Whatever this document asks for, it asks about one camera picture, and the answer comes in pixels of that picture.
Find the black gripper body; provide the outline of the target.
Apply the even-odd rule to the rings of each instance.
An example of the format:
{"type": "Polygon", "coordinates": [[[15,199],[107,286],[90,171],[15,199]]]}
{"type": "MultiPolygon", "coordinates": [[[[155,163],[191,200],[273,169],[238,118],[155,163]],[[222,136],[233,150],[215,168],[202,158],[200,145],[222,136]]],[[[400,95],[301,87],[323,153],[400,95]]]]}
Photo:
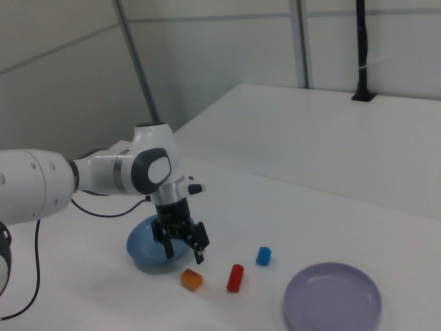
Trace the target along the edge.
{"type": "Polygon", "coordinates": [[[157,219],[154,220],[154,238],[186,239],[192,227],[188,200],[181,199],[168,205],[156,205],[157,219]]]}

